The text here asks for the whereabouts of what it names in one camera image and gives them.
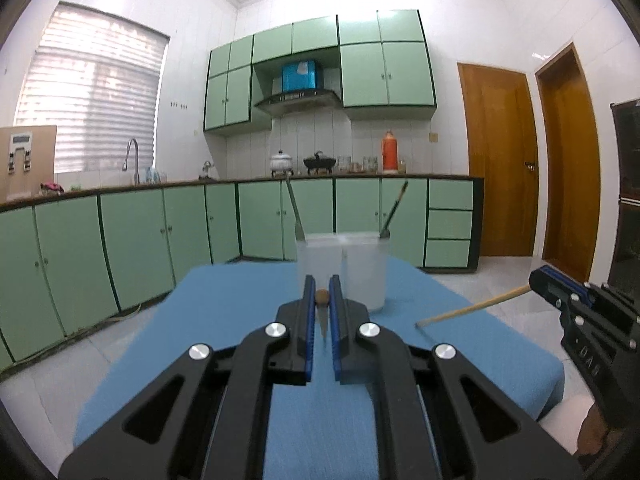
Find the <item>person's right hand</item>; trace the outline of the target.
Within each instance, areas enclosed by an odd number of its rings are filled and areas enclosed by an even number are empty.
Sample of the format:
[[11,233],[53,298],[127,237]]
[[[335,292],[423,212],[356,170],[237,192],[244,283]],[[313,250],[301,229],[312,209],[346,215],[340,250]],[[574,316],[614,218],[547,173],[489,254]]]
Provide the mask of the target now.
[[596,456],[620,440],[622,430],[611,428],[597,404],[592,404],[577,437],[577,456]]

